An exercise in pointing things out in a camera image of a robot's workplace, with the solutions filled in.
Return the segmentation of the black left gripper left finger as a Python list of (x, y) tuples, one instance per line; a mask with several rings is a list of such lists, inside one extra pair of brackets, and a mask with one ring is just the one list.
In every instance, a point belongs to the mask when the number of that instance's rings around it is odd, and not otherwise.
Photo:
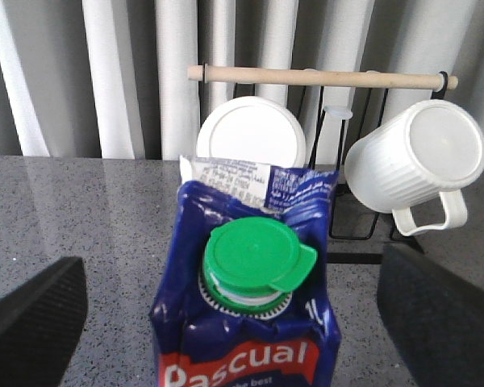
[(58, 386), (88, 312), (80, 257), (63, 257), (0, 299), (0, 386)]

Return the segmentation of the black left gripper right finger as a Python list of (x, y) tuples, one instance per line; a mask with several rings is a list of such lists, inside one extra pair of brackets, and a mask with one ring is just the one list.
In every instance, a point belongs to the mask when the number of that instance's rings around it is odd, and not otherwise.
[(377, 304), (419, 386), (484, 386), (484, 290), (404, 245), (385, 247)]

